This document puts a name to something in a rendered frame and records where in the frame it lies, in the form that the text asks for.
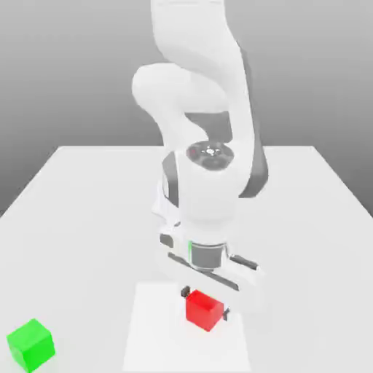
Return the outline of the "small red cube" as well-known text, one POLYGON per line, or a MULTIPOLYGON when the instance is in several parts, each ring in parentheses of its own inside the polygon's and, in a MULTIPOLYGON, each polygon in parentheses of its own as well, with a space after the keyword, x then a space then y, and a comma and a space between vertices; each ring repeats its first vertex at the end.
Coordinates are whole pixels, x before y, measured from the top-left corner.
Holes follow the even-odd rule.
POLYGON ((186 319, 210 332, 221 320, 224 304, 201 291, 194 290, 186 298, 186 319))

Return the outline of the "small green cube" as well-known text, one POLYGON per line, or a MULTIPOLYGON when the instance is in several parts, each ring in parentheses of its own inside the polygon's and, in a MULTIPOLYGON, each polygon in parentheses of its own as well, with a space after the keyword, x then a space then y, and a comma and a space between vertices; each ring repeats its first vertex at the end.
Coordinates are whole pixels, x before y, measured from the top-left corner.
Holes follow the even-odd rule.
POLYGON ((32 373, 55 355, 55 344, 49 329, 32 318, 7 335, 14 361, 25 373, 32 373))

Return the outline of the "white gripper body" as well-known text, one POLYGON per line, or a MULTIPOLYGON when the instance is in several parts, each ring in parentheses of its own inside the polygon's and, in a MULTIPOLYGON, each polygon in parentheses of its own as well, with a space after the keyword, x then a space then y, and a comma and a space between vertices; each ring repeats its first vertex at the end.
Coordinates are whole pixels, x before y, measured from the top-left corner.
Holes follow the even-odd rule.
POLYGON ((196 270, 172 252, 165 260, 165 272, 179 281, 222 302, 234 312, 258 313, 264 305, 264 273, 231 259, 212 272, 196 270))

